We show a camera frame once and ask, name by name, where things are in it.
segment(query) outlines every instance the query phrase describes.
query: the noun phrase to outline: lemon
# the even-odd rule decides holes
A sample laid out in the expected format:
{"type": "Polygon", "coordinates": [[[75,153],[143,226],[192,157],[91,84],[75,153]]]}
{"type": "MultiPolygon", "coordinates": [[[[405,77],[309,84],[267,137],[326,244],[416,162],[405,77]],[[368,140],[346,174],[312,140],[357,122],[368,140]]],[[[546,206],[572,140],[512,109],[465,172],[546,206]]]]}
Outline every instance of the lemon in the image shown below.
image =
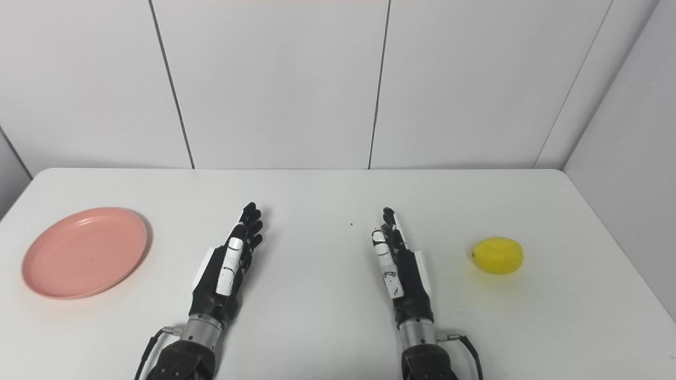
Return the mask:
{"type": "Polygon", "coordinates": [[[517,241],[506,237],[489,237],[474,246],[472,258],[486,272],[505,275],[521,266],[523,250],[517,241]]]}

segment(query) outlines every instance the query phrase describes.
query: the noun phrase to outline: white wall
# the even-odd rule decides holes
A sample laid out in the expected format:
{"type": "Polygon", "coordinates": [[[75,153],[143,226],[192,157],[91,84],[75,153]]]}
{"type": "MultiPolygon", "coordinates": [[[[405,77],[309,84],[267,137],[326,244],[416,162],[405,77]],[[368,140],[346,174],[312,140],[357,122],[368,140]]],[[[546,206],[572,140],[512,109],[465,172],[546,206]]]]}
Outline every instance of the white wall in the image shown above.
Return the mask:
{"type": "MultiPolygon", "coordinates": [[[[587,52],[612,72],[649,4],[393,0],[372,167],[532,168],[554,127],[572,133],[550,144],[572,145],[584,120],[556,124],[569,91],[600,92],[608,78],[575,80],[587,52]]],[[[545,166],[568,152],[548,149],[545,166]]]]}
{"type": "Polygon", "coordinates": [[[0,125],[33,174],[190,167],[145,1],[3,0],[0,125]]]}
{"type": "MultiPolygon", "coordinates": [[[[198,168],[559,168],[655,0],[155,2],[198,168]]],[[[0,2],[33,174],[190,166],[148,2],[0,2]]]]}
{"type": "Polygon", "coordinates": [[[26,171],[0,133],[0,219],[29,182],[26,171]]]}
{"type": "Polygon", "coordinates": [[[155,1],[198,168],[366,168],[387,0],[155,1]]]}
{"type": "Polygon", "coordinates": [[[661,1],[565,172],[676,318],[674,20],[661,1]]]}

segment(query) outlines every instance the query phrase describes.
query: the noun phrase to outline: black cable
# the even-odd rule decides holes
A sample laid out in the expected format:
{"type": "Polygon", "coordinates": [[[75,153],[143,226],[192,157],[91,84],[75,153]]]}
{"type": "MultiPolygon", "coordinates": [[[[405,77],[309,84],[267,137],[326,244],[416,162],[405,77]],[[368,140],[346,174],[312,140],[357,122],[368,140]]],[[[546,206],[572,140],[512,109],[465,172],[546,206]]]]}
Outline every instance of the black cable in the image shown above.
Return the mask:
{"type": "Polygon", "coordinates": [[[150,357],[150,353],[153,352],[153,348],[155,347],[155,344],[157,344],[158,340],[160,340],[160,336],[164,333],[164,329],[160,329],[155,336],[150,337],[150,340],[148,341],[148,345],[145,346],[145,351],[143,352],[143,355],[141,356],[141,363],[139,363],[139,369],[136,371],[136,376],[134,376],[134,380],[139,380],[141,378],[141,372],[143,372],[143,367],[145,366],[145,362],[148,361],[148,358],[150,357]]]}
{"type": "Polygon", "coordinates": [[[472,345],[472,342],[469,341],[469,338],[465,335],[460,336],[460,341],[464,346],[467,348],[467,351],[472,355],[474,358],[474,361],[477,363],[477,376],[479,376],[479,380],[483,380],[483,370],[481,369],[481,361],[479,360],[479,353],[477,352],[477,349],[474,348],[472,345]]]}

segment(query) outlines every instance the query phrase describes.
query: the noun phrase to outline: silver cylinder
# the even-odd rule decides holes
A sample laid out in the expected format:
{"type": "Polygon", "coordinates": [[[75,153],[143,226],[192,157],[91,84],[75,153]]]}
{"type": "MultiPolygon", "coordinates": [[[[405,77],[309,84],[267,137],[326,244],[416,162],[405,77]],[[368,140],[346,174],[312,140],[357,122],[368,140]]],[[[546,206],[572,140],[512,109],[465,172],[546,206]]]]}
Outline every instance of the silver cylinder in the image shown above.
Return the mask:
{"type": "Polygon", "coordinates": [[[207,314],[193,314],[185,324],[180,340],[194,341],[213,351],[223,327],[219,320],[207,314]]]}
{"type": "Polygon", "coordinates": [[[404,349],[417,346],[418,344],[437,344],[434,324],[429,319],[407,319],[399,325],[399,332],[404,349]]]}

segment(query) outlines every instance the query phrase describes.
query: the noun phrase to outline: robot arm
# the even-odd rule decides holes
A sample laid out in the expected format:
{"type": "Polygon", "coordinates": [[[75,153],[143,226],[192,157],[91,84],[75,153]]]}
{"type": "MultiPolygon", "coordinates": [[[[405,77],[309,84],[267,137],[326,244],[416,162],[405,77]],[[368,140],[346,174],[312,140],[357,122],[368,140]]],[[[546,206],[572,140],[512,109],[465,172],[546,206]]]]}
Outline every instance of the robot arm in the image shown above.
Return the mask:
{"type": "Polygon", "coordinates": [[[404,380],[458,380],[451,369],[448,353],[438,341],[462,341],[477,361],[479,355],[469,340],[460,335],[436,336],[430,301],[430,285],[423,253],[408,248],[399,220],[391,208],[383,210],[385,224],[373,231],[372,242],[383,280],[394,305],[394,319],[402,342],[404,380]]]}
{"type": "Polygon", "coordinates": [[[193,290],[189,319],[180,333],[180,339],[160,352],[148,380],[214,378],[214,346],[221,332],[237,315],[239,288],[251,265],[254,249],[263,241],[259,234],[263,228],[260,217],[261,212],[256,204],[248,204],[226,243],[214,250],[193,290]]]}

